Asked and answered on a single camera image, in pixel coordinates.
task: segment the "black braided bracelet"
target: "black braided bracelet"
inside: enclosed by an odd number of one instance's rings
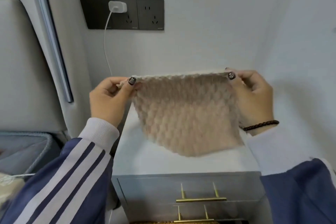
[[[267,122],[259,123],[257,125],[253,125],[253,126],[243,128],[243,130],[244,131],[249,131],[249,130],[253,130],[253,129],[256,129],[256,128],[261,128],[261,127],[268,126],[268,125],[278,125],[278,124],[279,124],[279,121],[270,120],[270,121],[267,121]]]

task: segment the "upholstered headboard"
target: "upholstered headboard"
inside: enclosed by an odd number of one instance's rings
[[[0,0],[0,131],[66,130],[56,89],[19,0]]]

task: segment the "mattress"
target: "mattress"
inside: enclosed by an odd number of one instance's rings
[[[35,173],[60,155],[51,134],[0,132],[0,172],[10,175]]]

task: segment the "fingernail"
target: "fingernail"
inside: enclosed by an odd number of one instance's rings
[[[233,80],[236,77],[236,74],[233,73],[233,72],[230,72],[230,73],[228,73],[227,76],[229,77],[230,80]]]
[[[128,83],[133,86],[136,81],[137,81],[137,79],[135,77],[131,77],[131,78],[129,78]]]

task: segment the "sleeve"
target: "sleeve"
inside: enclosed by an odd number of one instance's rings
[[[79,138],[43,167],[10,203],[0,223],[92,224],[104,220],[111,177],[110,150],[118,130],[90,118]]]
[[[282,127],[247,140],[261,170],[274,224],[336,223],[336,175],[310,158]]]

